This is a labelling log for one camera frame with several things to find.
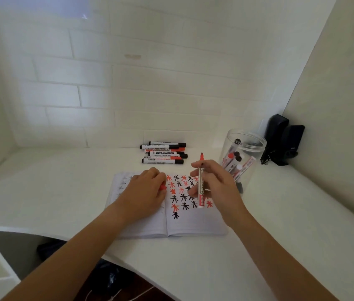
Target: white brick wall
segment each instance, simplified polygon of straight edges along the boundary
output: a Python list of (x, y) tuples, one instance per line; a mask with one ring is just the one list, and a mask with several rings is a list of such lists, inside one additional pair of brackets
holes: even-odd
[(0, 9), (16, 139), (221, 146), (230, 128), (263, 131), (284, 110), (334, 2), (91, 0), (88, 19)]

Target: person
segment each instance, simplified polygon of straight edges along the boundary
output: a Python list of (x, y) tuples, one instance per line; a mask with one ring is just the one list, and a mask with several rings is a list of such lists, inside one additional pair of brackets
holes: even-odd
[[(233, 229), (260, 273), (280, 301), (337, 301), (255, 220), (246, 209), (234, 179), (213, 160), (203, 163), (204, 181), (225, 223)], [(156, 212), (166, 191), (159, 191), (166, 175), (156, 168), (135, 175), (120, 197), (63, 247), (22, 280), (2, 301), (73, 300), (92, 269), (129, 224)], [(198, 186), (190, 190), (197, 196)]]

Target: transparent container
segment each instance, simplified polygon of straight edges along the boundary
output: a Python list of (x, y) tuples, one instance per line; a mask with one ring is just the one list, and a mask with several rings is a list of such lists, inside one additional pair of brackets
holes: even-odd
[(219, 164), (229, 171), (242, 190), (247, 187), (266, 147), (266, 140), (255, 133), (231, 129), (224, 140)]

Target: right arm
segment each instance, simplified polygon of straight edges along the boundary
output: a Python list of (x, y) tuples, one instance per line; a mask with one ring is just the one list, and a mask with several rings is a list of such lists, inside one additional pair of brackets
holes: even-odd
[[(230, 173), (212, 160), (194, 162), (192, 166), (198, 168), (202, 163), (203, 178), (211, 190), (206, 196), (213, 199), (223, 220), (240, 238), (278, 300), (337, 301), (249, 213)], [(191, 176), (197, 175), (198, 169), (191, 172)], [(190, 196), (197, 196), (197, 186), (191, 188)]]

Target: notebook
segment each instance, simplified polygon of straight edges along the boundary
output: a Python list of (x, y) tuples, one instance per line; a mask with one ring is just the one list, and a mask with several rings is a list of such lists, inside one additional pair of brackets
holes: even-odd
[[(136, 174), (140, 173), (122, 172), (114, 176), (106, 207), (120, 196)], [(197, 180), (197, 177), (189, 175), (167, 175), (166, 198), (159, 210), (125, 228), (120, 238), (226, 234), (227, 226), (212, 199), (206, 199), (205, 207), (198, 208), (198, 199), (188, 195), (188, 190), (198, 183)]]

